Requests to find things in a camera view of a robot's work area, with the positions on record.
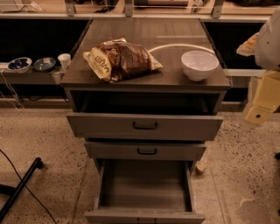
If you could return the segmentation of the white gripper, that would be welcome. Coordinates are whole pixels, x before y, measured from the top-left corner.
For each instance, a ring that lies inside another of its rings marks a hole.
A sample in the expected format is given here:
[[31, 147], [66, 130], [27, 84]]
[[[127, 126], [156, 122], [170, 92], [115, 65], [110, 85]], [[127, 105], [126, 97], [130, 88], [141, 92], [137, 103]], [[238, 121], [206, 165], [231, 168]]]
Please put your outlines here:
[[280, 107], [280, 72], [268, 72], [257, 80], [255, 94], [244, 116], [247, 123], [261, 125]]

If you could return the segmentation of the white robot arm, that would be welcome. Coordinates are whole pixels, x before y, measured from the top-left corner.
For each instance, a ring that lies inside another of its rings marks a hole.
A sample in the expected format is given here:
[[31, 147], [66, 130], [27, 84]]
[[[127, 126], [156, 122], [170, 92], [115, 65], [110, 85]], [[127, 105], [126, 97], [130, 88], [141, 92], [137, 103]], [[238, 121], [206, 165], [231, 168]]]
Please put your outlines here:
[[273, 13], [258, 33], [241, 44], [236, 52], [246, 57], [254, 55], [255, 63], [266, 70], [257, 80], [254, 97], [244, 116], [247, 123], [261, 125], [280, 106], [280, 9]]

